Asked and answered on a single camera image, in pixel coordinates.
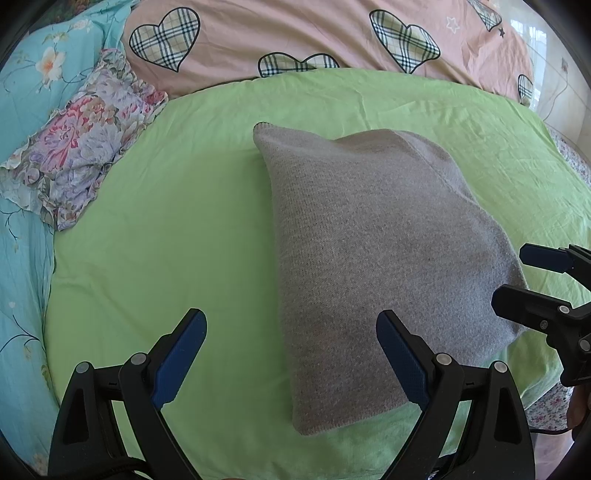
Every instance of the plaid heart pattern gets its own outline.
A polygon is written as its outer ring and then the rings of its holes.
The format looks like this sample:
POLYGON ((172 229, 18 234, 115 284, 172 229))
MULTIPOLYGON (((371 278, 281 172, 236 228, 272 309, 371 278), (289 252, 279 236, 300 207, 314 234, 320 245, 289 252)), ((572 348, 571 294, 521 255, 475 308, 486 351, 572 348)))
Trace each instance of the plaid heart pattern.
POLYGON ((500 25, 503 21, 503 18, 495 12, 492 8, 487 7, 485 4, 480 2, 479 0, 467 0, 468 3, 474 7, 476 13, 484 23, 486 29, 491 31, 497 25, 500 25))
POLYGON ((266 78, 285 72, 307 72, 316 69, 337 69, 338 62, 327 53, 316 53, 303 61, 280 51, 261 57, 258 63, 259 74, 266 78))
POLYGON ((533 82, 525 75, 519 75, 517 77, 517 91, 519 92, 521 105, 529 107, 531 105, 531 99, 534 97, 533 82))
POLYGON ((374 10, 369 19, 378 40, 404 73, 441 56, 439 46, 423 27, 405 25, 386 10, 374 10))
POLYGON ((133 30, 129 47, 139 58, 178 72, 200 29, 201 22, 195 10, 175 8, 158 25, 145 24, 133 30))

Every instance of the white flower print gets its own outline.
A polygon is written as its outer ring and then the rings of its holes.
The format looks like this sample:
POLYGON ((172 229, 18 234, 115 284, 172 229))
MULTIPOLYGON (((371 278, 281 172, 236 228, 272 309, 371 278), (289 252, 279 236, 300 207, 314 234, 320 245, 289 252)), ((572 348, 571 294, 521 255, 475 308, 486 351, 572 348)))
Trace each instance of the white flower print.
POLYGON ((83 18, 82 20, 78 20, 75 24, 70 27, 72 30, 84 30, 86 29, 87 32, 90 31, 92 28, 92 23, 88 18, 83 18))
POLYGON ((65 52, 56 52, 53 47, 47 47, 43 58, 35 64, 35 68, 43 75, 43 86, 49 88, 51 82, 61 79, 61 65, 66 59, 65 52))

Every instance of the folded cloth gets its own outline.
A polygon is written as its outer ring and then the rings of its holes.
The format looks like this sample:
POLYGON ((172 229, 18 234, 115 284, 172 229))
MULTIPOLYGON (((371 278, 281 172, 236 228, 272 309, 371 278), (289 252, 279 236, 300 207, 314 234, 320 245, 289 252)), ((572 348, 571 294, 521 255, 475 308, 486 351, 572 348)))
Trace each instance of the folded cloth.
POLYGON ((271 178, 299 432, 407 402, 376 339, 381 310, 469 365, 522 332, 491 308, 501 284, 525 287, 515 252, 444 149, 409 132, 331 141, 270 124, 254 141, 271 178))

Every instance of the pink duvet cover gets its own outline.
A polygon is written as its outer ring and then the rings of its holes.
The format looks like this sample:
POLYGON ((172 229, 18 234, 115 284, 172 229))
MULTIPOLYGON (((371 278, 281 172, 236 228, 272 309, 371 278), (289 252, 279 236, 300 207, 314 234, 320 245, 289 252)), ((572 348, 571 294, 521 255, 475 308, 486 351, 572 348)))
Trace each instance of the pink duvet cover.
POLYGON ((532 97, 526 45, 487 0, 142 0, 123 40, 137 75, 171 97, 344 67, 532 97))

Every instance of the pink flower print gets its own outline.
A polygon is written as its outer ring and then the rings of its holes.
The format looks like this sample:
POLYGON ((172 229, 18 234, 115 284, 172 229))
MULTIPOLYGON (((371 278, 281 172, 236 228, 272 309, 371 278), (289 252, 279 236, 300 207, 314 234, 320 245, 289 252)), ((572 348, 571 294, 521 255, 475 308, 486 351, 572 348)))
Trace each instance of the pink flower print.
POLYGON ((78 147, 80 128, 85 121, 82 109, 89 101, 88 97, 82 97, 50 122, 30 151, 34 167, 43 173, 63 168, 70 149, 78 147))

